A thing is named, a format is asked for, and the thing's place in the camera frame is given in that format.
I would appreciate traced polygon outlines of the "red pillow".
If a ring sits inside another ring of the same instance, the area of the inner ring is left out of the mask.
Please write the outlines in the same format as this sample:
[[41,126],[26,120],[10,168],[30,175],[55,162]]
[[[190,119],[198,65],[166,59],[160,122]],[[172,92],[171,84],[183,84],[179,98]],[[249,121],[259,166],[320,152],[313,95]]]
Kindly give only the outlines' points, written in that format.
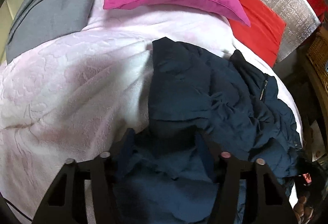
[[285,21],[261,0],[239,0],[251,26],[229,20],[234,37],[264,60],[275,65]]

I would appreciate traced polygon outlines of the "pale pink embossed blanket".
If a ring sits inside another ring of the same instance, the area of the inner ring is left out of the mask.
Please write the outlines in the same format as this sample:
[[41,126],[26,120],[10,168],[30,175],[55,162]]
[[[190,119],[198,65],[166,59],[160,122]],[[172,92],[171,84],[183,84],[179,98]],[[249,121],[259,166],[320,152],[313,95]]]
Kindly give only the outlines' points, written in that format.
[[1,71],[1,192],[28,216],[68,157],[94,157],[128,126],[147,124],[151,41],[168,36],[221,57],[240,50],[271,67],[237,40],[228,21],[180,6],[102,8],[87,26],[29,50]]

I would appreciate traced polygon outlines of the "wicker basket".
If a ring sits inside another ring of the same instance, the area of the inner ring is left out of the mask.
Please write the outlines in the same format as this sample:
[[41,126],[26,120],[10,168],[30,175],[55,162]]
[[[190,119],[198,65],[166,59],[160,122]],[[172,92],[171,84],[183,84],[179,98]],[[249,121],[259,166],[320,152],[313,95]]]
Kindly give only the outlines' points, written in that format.
[[300,46],[297,53],[327,124],[327,29],[321,26],[312,41]]

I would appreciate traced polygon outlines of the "navy blue padded jacket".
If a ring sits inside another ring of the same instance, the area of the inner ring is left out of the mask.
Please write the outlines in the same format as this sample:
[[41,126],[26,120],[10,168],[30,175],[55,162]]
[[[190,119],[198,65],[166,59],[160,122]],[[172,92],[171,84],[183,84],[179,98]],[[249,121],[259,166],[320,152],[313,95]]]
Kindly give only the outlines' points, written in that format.
[[149,125],[126,142],[114,192],[123,223],[206,223],[217,185],[204,132],[240,160],[263,158],[287,195],[300,136],[274,77],[248,63],[184,42],[152,43]]

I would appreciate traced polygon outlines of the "grey folded garment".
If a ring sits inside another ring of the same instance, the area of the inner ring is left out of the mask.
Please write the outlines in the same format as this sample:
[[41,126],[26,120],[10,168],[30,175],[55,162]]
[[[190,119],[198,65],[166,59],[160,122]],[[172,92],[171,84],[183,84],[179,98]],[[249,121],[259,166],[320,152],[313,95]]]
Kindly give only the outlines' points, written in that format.
[[8,35],[7,62],[44,42],[81,31],[92,4],[93,0],[24,0]]

